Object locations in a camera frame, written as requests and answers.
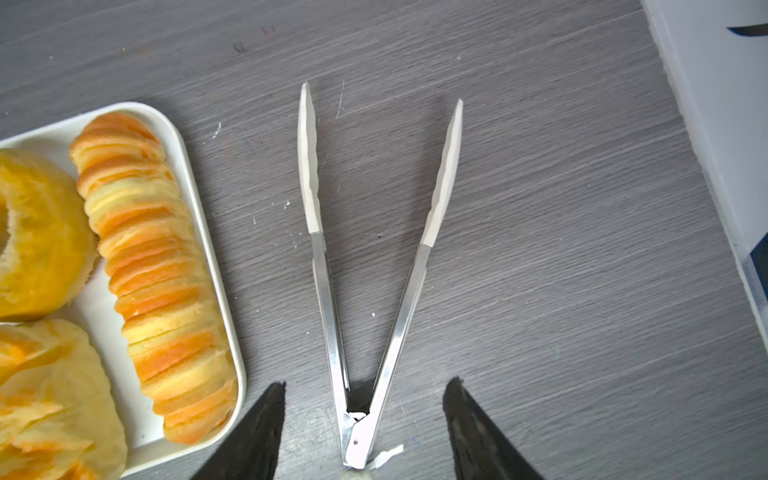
orange layered pastry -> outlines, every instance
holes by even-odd
[[[142,122],[110,113],[70,147],[98,252],[141,390],[164,417],[165,437],[214,434],[237,400],[219,305],[165,151]]]

pastry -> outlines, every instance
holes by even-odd
[[[88,335],[62,319],[0,326],[0,478],[117,480],[126,455]]]
[[[238,385],[206,257],[163,147],[139,120],[110,113],[82,131],[70,157],[141,391],[167,439],[199,442],[230,418]]]
[[[47,158],[0,149],[0,322],[39,319],[72,300],[95,247],[74,180]]]

wooden tabletop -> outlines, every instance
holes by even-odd
[[[0,68],[0,137],[126,100],[179,127],[248,405],[287,382],[276,478],[342,471],[296,167],[306,80],[354,382],[465,102],[375,447],[405,450],[377,480],[454,478],[453,376],[549,479],[768,476],[766,350],[639,2],[6,0]]]

kitchen tongs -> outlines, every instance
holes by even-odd
[[[432,209],[427,216],[424,234],[421,242],[419,242],[419,248],[416,250],[416,258],[411,266],[406,289],[402,293],[395,323],[392,326],[384,358],[379,367],[379,374],[376,376],[370,409],[367,413],[350,412],[348,403],[349,379],[347,378],[344,347],[339,320],[336,315],[336,303],[333,298],[331,272],[326,256],[323,223],[320,219],[320,204],[317,197],[315,109],[310,96],[310,86],[305,83],[301,88],[298,140],[301,196],[304,202],[306,224],[312,241],[315,287],[317,288],[317,300],[320,307],[320,317],[323,320],[323,333],[328,352],[333,400],[336,405],[336,421],[339,426],[339,444],[343,464],[350,468],[363,469],[368,462],[373,439],[376,435],[376,426],[382,415],[389,386],[392,384],[392,374],[395,372],[402,351],[402,344],[406,339],[406,333],[424,283],[429,252],[435,244],[435,238],[448,207],[453,180],[456,176],[458,152],[462,143],[462,108],[463,103],[459,100],[456,103],[445,138],[445,146],[442,150],[442,163],[437,175],[435,192],[432,194]]]

white plate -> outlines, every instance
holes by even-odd
[[[118,408],[118,415],[125,427],[128,444],[128,460],[123,474],[125,476],[195,452],[223,437],[234,426],[243,406],[246,380],[243,357],[237,345],[230,307],[227,304],[216,255],[210,242],[197,186],[192,177],[187,149],[184,147],[179,130],[165,115],[145,104],[124,102],[6,138],[0,141],[0,148],[23,148],[43,154],[72,177],[77,177],[77,169],[69,159],[69,145],[85,125],[98,115],[111,111],[123,111],[143,121],[157,135],[165,148],[168,165],[179,183],[182,198],[192,212],[198,240],[205,249],[221,316],[227,328],[227,338],[230,342],[239,386],[234,412],[229,422],[215,436],[197,445],[179,445],[167,441],[163,437],[163,419],[152,412],[152,400],[142,395],[139,390],[139,379],[134,364],[127,354],[128,342],[121,333],[123,319],[113,308],[117,297],[109,291],[109,277],[104,272],[104,260],[100,259],[83,291],[53,316],[71,320],[85,329],[91,336],[91,343],[101,354],[101,360],[112,382],[112,396]]]

